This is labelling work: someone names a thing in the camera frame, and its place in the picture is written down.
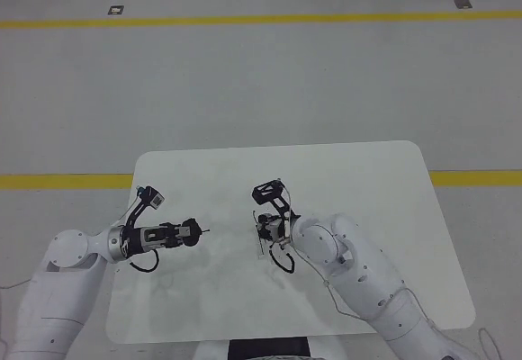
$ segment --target white table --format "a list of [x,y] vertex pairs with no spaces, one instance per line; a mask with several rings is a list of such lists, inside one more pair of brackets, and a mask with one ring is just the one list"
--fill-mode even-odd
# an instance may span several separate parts
[[[391,141],[141,156],[130,203],[137,185],[154,186],[166,200],[146,210],[137,226],[195,217],[211,232],[195,247],[160,249],[161,265],[152,274],[116,266],[109,338],[135,344],[373,332],[337,314],[322,281],[301,260],[295,274],[286,274],[257,257],[252,211],[262,208],[251,191],[277,177],[290,189],[296,213],[353,216],[439,327],[473,323],[471,295],[419,148]],[[154,257],[134,261],[151,267]]]

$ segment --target yellow line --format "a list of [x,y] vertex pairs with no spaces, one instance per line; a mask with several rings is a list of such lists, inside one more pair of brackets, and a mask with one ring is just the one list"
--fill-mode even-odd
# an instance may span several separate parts
[[0,175],[0,190],[129,189],[132,174]]
[[142,26],[190,26],[267,23],[375,23],[375,22],[451,22],[468,20],[522,19],[521,10],[459,11],[451,13],[338,13],[293,15],[244,15],[162,18],[111,18],[40,21],[2,21],[0,29],[50,29]]
[[522,170],[431,171],[433,186],[522,186]]
[[[434,186],[522,186],[522,170],[430,171]],[[0,175],[0,190],[129,189],[132,174]]]

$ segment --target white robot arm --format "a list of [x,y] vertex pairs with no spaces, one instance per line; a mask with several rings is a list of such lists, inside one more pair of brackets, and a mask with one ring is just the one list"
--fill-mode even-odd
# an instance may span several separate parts
[[391,260],[363,236],[354,220],[343,214],[325,220],[301,218],[281,196],[282,190],[287,191],[283,183],[274,180],[253,191],[258,204],[271,203],[279,212],[259,216],[259,238],[282,248],[291,245],[321,267],[355,317],[371,325],[400,360],[478,359],[427,320]]
[[[59,233],[49,244],[22,299],[17,330],[8,360],[61,360],[86,323],[103,280],[107,263],[124,261],[157,248],[194,246],[203,233],[195,219],[181,225],[164,223],[134,228],[148,207],[156,209],[163,196],[150,186],[138,191],[140,203],[125,226],[110,227],[99,235],[79,230]],[[142,269],[143,272],[153,269]]]

